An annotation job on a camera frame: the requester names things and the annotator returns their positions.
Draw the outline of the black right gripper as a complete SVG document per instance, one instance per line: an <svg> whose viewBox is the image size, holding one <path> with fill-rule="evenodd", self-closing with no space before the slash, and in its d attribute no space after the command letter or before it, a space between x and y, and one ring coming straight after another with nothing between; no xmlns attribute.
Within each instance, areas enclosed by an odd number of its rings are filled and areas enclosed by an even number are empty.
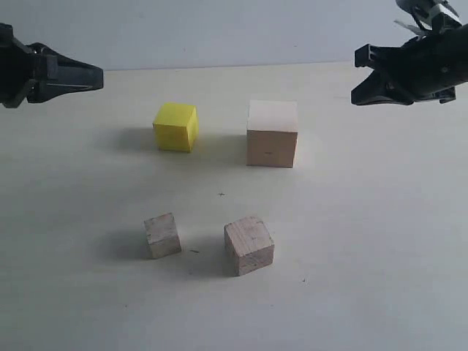
<svg viewBox="0 0 468 351"><path fill-rule="evenodd" d="M365 44L355 50L354 65L371 71L351 91L353 105L412 104L382 75L398 77L401 86L418 102L452 102L456 87L467 82L467 32L446 31L411 39L399 47Z"/></svg>

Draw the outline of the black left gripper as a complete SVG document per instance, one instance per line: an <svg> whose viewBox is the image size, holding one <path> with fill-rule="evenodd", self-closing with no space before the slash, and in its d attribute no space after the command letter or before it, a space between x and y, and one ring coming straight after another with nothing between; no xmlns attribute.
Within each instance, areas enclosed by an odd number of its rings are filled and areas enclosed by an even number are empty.
<svg viewBox="0 0 468 351"><path fill-rule="evenodd" d="M52 57L56 63L51 78L34 79L33 55ZM104 87L103 69L61 55L42 43L24 45L13 34L10 24L1 24L1 104L17 108L28 103L43 103L65 94L96 91Z"/></svg>

